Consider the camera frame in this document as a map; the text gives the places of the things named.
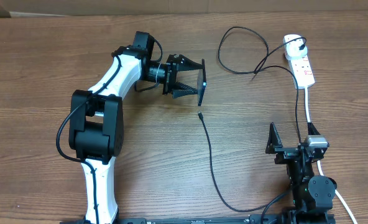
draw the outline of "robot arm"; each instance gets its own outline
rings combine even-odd
[[[88,91],[77,90],[72,95],[69,144],[78,159],[93,167],[96,180],[94,184],[90,167],[82,163],[88,196],[88,209],[82,223],[104,224],[117,220],[114,162],[123,144],[122,101],[130,87],[138,80],[159,82],[163,83],[164,95],[171,93],[174,98],[198,95],[198,106],[202,102],[206,88],[205,61],[195,63],[182,55],[170,55],[166,64],[151,61],[154,42],[148,33],[137,32],[133,45],[120,47],[112,53],[111,68],[95,86]],[[188,70],[202,70],[197,89],[176,82],[177,72]],[[92,94],[99,91],[117,71],[103,91]],[[103,123],[87,121],[87,116],[102,116]],[[97,205],[94,204],[94,192]]]

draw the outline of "white power adapter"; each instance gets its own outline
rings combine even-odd
[[[299,37],[301,36],[297,34],[288,34],[283,38],[283,43]],[[315,83],[313,71],[307,56],[307,46],[300,50],[300,46],[303,44],[303,40],[298,39],[285,45],[285,57],[288,59],[290,71],[295,75],[299,89],[307,88]]]

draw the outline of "power adapter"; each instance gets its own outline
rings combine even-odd
[[[288,34],[283,38],[283,43],[287,43],[301,36]],[[310,61],[308,60],[308,49],[302,39],[292,41],[285,45],[285,57],[289,62],[290,71],[295,75],[298,88],[304,89],[315,83]]]

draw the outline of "wooden tabletop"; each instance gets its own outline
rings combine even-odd
[[[231,26],[256,30],[271,49],[286,34],[308,39],[316,80],[310,88],[311,118],[331,145],[322,161],[324,173],[338,183],[359,223],[368,223],[368,11],[0,19],[0,223],[83,217],[83,170],[58,154],[55,135],[70,110],[71,94],[98,82],[111,65],[110,53],[131,44],[137,30],[159,40],[163,62],[169,54],[196,62],[204,58],[208,87],[202,107],[195,96],[163,96],[162,87],[128,93],[124,146],[114,176],[120,217],[247,215],[228,209],[214,189],[199,110],[211,138],[216,180],[230,205],[257,207],[282,192],[286,168],[264,151],[272,121],[284,146],[297,143],[293,81],[279,69],[253,81],[251,75],[225,71],[216,51]],[[265,47],[255,35],[237,30],[221,53],[227,66],[253,70]],[[288,67],[283,50],[266,65]],[[196,72],[179,79],[194,85]],[[301,91],[299,123],[305,137],[303,105]],[[66,130],[62,145],[75,155]],[[287,197],[269,212],[291,205]],[[337,197],[330,213],[338,223],[350,222]]]

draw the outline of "wood grain surface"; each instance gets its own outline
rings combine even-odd
[[[204,58],[208,87],[201,108],[195,96],[173,100],[161,95],[161,87],[128,93],[124,147],[115,167],[120,217],[247,215],[230,211],[214,189],[199,110],[211,137],[216,180],[230,205],[252,208],[282,192],[285,166],[275,165],[264,150],[272,121],[285,146],[297,142],[293,81],[284,70],[267,70],[251,81],[222,69],[216,51],[231,26],[256,30],[271,49],[285,34],[307,37],[316,79],[311,118],[331,144],[324,173],[338,183],[359,223],[368,223],[368,11],[0,19],[0,223],[58,223],[85,214],[82,168],[58,155],[55,135],[71,94],[98,82],[111,65],[110,53],[131,44],[137,30],[159,40],[163,61],[169,54]],[[253,70],[265,47],[237,30],[221,53],[227,66]],[[283,50],[266,65],[287,67]],[[194,85],[196,75],[179,79]],[[299,122],[305,137],[302,91]],[[75,155],[68,131],[62,145]],[[291,204],[287,197],[269,212]],[[330,213],[338,223],[350,223],[337,198]]]

